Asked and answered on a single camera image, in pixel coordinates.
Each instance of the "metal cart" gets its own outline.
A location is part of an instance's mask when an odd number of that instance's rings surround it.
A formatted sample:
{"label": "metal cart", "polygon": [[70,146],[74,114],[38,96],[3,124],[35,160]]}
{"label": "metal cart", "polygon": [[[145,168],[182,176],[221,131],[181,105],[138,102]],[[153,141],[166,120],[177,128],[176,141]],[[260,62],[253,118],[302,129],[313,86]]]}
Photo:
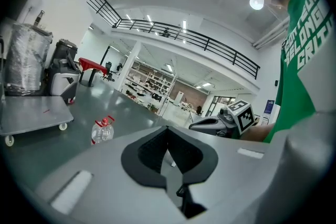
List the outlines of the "metal cart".
{"label": "metal cart", "polygon": [[61,96],[9,97],[5,96],[3,81],[3,40],[1,43],[1,100],[0,136],[5,137],[7,146],[14,144],[14,134],[59,126],[65,130],[67,123],[74,120]]}

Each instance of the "plastic water bottle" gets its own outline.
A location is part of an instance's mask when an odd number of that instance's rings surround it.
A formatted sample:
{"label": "plastic water bottle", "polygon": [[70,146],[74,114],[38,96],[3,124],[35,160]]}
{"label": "plastic water bottle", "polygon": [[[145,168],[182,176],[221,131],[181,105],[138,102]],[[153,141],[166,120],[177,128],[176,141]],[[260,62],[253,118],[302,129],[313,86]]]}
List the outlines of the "plastic water bottle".
{"label": "plastic water bottle", "polygon": [[102,121],[95,121],[95,124],[92,127],[91,145],[110,140],[113,138],[113,135],[114,129],[112,127],[112,122],[109,123],[108,118],[104,118]]}

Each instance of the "black metal railing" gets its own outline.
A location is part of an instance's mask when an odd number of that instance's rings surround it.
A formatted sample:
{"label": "black metal railing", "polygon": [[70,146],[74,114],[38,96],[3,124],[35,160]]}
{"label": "black metal railing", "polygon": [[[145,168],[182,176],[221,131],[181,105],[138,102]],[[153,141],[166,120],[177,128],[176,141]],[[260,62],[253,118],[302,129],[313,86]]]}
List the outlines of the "black metal railing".
{"label": "black metal railing", "polygon": [[107,23],[115,27],[121,21],[120,15],[106,0],[86,0],[93,10],[98,13]]}
{"label": "black metal railing", "polygon": [[117,28],[152,33],[157,36],[180,40],[182,43],[186,44],[186,46],[198,46],[205,51],[211,51],[212,53],[223,57],[234,66],[242,68],[257,79],[258,70],[260,68],[259,65],[228,45],[198,32],[183,29],[180,26],[136,19],[122,19],[118,23]]}
{"label": "black metal railing", "polygon": [[210,51],[221,56],[234,66],[240,67],[257,79],[258,70],[260,68],[259,65],[216,39],[189,29],[183,29],[180,26],[160,22],[149,22],[147,20],[122,19],[106,0],[87,0],[87,3],[113,28],[142,31],[149,34],[152,33],[153,35],[180,40],[182,43],[186,44],[186,46],[197,46],[204,51]]}

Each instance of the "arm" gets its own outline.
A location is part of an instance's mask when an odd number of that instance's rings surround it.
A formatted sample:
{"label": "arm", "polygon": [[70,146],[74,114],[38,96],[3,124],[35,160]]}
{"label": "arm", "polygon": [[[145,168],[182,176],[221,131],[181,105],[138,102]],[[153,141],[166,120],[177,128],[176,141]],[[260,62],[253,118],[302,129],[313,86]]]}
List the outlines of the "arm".
{"label": "arm", "polygon": [[269,125],[252,126],[245,132],[245,134],[243,134],[241,140],[262,142],[273,127],[274,123]]}

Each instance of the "cart wheel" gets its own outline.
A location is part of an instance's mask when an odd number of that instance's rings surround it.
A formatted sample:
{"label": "cart wheel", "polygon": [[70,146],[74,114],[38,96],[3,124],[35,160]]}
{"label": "cart wheel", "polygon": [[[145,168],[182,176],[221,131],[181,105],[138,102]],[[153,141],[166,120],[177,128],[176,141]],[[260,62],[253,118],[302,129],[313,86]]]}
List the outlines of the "cart wheel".
{"label": "cart wheel", "polygon": [[68,127],[68,125],[66,123],[63,123],[63,124],[59,124],[58,127],[59,127],[59,129],[61,131],[64,131],[64,130],[66,130],[66,128]]}
{"label": "cart wheel", "polygon": [[7,146],[13,146],[14,144],[14,137],[12,135],[5,137],[5,143]]}

